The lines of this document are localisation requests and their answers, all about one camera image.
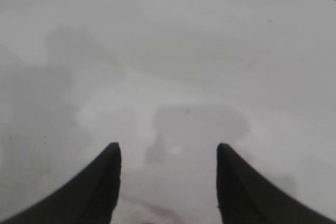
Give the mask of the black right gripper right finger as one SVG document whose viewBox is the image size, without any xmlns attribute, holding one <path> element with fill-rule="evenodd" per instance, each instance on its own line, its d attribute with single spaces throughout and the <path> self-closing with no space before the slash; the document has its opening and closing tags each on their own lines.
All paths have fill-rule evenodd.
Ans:
<svg viewBox="0 0 336 224">
<path fill-rule="evenodd" d="M 223 223 L 334 223 L 272 184 L 226 143 L 217 147 L 216 190 Z"/>
</svg>

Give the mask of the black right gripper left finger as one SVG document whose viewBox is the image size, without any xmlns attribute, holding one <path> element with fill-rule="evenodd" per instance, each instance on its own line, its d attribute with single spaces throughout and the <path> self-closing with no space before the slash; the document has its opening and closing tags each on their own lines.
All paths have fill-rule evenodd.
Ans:
<svg viewBox="0 0 336 224">
<path fill-rule="evenodd" d="M 4 223 L 110 223 L 120 190 L 121 150 L 110 143 L 54 193 Z"/>
</svg>

